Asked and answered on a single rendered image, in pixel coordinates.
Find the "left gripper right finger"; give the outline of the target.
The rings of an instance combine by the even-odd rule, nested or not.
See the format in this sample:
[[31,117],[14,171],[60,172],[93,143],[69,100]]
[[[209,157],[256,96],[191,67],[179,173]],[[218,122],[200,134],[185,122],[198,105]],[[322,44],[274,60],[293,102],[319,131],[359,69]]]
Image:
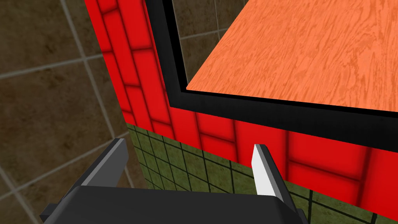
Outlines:
[[251,167],[258,195],[275,196],[290,209],[295,209],[295,204],[288,188],[285,185],[270,151],[264,144],[254,145]]

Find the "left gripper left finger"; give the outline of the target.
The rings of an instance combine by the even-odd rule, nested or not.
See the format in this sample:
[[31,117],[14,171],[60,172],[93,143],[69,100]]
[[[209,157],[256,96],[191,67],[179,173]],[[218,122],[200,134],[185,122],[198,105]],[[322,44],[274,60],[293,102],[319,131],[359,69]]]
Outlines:
[[116,187],[128,159],[126,140],[115,138],[72,188],[78,186]]

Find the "orange wooden door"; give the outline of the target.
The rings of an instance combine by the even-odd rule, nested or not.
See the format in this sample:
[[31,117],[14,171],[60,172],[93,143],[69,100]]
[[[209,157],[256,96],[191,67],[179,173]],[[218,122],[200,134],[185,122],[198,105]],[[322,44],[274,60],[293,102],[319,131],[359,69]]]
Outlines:
[[187,90],[398,112],[398,0],[249,0]]

